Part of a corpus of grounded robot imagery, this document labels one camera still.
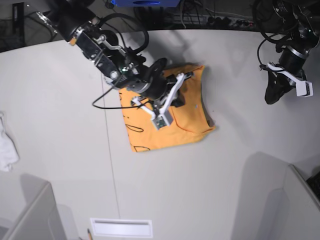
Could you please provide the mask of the orange T-shirt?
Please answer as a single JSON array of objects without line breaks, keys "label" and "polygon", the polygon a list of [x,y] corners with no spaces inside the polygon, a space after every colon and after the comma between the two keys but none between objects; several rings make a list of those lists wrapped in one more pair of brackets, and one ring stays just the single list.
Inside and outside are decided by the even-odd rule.
[{"label": "orange T-shirt", "polygon": [[170,126],[157,130],[151,116],[141,108],[122,110],[124,124],[133,152],[145,152],[196,143],[204,139],[216,127],[205,114],[202,103],[202,74],[204,65],[186,64],[164,71],[167,77],[171,74],[193,72],[193,76],[182,84],[181,93],[185,105],[171,106],[169,113],[173,117]]}]

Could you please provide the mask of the blue grey device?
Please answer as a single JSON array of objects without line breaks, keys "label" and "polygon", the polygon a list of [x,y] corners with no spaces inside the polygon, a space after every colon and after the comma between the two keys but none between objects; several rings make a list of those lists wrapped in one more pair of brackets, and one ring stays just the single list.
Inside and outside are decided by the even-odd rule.
[{"label": "blue grey device", "polygon": [[176,7],[180,0],[111,0],[118,7]]}]

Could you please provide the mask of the black keyboard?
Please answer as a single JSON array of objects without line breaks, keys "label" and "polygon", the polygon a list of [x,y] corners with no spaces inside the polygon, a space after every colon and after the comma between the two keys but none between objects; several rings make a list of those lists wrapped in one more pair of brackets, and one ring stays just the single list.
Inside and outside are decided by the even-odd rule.
[{"label": "black keyboard", "polygon": [[306,182],[315,196],[320,199],[320,174],[310,177]]}]

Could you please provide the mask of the grey box right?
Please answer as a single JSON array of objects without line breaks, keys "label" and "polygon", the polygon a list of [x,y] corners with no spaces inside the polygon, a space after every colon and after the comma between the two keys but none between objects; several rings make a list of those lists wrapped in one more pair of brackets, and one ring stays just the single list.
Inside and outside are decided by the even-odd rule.
[{"label": "grey box right", "polygon": [[266,240],[318,240],[320,201],[294,165],[282,188],[270,193],[264,211]]}]

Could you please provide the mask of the grey box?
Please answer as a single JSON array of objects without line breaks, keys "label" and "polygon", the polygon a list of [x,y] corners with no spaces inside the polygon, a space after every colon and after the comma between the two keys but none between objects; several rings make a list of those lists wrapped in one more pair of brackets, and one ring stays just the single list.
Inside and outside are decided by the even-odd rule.
[{"label": "grey box", "polygon": [[266,240],[318,240],[320,201],[294,165],[282,188],[270,193],[264,211]]},{"label": "grey box", "polygon": [[46,181],[10,225],[0,220],[2,240],[66,240],[52,185]]}]

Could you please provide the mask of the white paper label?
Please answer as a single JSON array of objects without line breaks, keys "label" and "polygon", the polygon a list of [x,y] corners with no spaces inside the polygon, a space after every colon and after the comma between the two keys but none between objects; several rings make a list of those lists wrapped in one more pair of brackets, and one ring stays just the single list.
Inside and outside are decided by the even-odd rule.
[{"label": "white paper label", "polygon": [[153,238],[151,220],[90,218],[93,234],[114,238]]}]

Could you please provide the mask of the pencil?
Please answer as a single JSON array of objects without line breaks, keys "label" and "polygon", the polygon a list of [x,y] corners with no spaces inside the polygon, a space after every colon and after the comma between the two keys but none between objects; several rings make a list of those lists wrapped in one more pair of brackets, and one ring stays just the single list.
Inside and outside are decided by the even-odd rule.
[{"label": "pencil", "polygon": [[92,237],[92,234],[91,234],[89,228],[87,228],[87,234],[88,234],[88,239],[89,239],[89,240],[93,240],[93,237]]}]

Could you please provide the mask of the white cloth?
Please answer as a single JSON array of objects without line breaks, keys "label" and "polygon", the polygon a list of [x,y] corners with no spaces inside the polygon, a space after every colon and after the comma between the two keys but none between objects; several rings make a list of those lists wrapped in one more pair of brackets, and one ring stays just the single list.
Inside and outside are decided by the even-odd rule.
[{"label": "white cloth", "polygon": [[20,160],[18,151],[5,128],[4,113],[0,112],[0,170],[10,172],[13,165]]}]

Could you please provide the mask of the grey box left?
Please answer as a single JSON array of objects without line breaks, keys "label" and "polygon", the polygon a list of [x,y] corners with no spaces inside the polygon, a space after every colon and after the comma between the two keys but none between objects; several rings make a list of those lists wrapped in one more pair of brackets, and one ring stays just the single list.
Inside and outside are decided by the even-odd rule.
[{"label": "grey box left", "polygon": [[46,181],[10,225],[0,220],[2,240],[66,240],[52,185]]}]

